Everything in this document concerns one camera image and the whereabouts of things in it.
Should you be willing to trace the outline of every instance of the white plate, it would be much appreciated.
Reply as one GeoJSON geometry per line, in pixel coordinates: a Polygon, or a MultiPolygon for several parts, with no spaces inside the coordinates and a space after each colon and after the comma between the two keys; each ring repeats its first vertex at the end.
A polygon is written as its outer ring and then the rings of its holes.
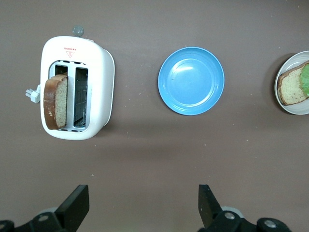
{"type": "Polygon", "coordinates": [[[307,60],[309,60],[309,51],[304,51],[304,52],[300,52],[297,53],[296,55],[292,56],[291,58],[289,58],[280,68],[277,77],[276,77],[276,81],[275,81],[275,95],[276,98],[280,104],[280,106],[285,109],[287,112],[294,114],[294,115],[306,115],[309,114],[309,99],[298,103],[298,104],[294,104],[294,105],[282,105],[280,99],[279,99],[279,95],[278,95],[278,78],[279,76],[294,68],[297,67],[299,65],[301,65],[302,63],[306,62],[307,60]]]}

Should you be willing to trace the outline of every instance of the logo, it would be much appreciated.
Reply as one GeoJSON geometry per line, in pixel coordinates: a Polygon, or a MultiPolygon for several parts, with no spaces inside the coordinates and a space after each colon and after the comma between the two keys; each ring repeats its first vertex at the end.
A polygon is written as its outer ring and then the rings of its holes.
{"type": "Polygon", "coordinates": [[[71,58],[74,55],[76,48],[65,47],[64,50],[66,51],[68,56],[71,58]]]}

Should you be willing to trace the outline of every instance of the bread crust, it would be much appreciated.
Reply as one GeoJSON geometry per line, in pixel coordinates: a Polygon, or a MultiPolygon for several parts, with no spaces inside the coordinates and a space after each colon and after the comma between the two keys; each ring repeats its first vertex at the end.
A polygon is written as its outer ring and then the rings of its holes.
{"type": "Polygon", "coordinates": [[[45,83],[43,101],[44,117],[46,125],[50,130],[56,130],[61,128],[59,125],[57,125],[56,122],[56,90],[58,85],[67,78],[68,75],[66,73],[58,74],[48,79],[45,83]]]}
{"type": "Polygon", "coordinates": [[[294,67],[294,68],[292,68],[292,69],[290,69],[290,70],[288,70],[288,71],[282,73],[282,74],[279,76],[279,78],[278,78],[278,87],[277,87],[277,90],[278,90],[278,94],[279,94],[279,99],[280,99],[280,101],[282,102],[283,105],[294,105],[294,104],[288,104],[288,103],[284,100],[284,98],[282,97],[281,85],[282,85],[283,79],[284,79],[285,77],[287,77],[291,72],[293,72],[293,71],[295,71],[295,70],[297,70],[297,69],[300,69],[300,68],[304,67],[304,66],[307,65],[307,64],[309,64],[309,60],[306,61],[305,63],[302,63],[301,65],[299,65],[299,66],[297,66],[297,67],[294,67]]]}

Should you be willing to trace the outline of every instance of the sandwich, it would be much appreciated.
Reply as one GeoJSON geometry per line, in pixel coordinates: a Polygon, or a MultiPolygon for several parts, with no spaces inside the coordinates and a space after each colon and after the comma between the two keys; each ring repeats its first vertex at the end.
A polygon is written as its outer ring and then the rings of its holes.
{"type": "Polygon", "coordinates": [[[298,104],[309,98],[309,60],[279,76],[278,97],[282,105],[298,104]]]}

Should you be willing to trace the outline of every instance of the screw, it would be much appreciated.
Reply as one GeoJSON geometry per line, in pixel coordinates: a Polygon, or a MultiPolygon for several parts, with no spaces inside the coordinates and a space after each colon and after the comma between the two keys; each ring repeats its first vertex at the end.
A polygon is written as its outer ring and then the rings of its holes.
{"type": "Polygon", "coordinates": [[[271,220],[266,220],[264,224],[273,229],[277,227],[277,225],[271,220]]]}
{"type": "Polygon", "coordinates": [[[39,218],[39,221],[45,221],[45,220],[47,220],[48,219],[48,216],[41,216],[40,218],[39,218]]]}
{"type": "Polygon", "coordinates": [[[227,218],[227,219],[230,219],[230,220],[234,220],[235,219],[235,216],[234,214],[230,213],[230,212],[226,212],[224,214],[224,216],[227,218]]]}

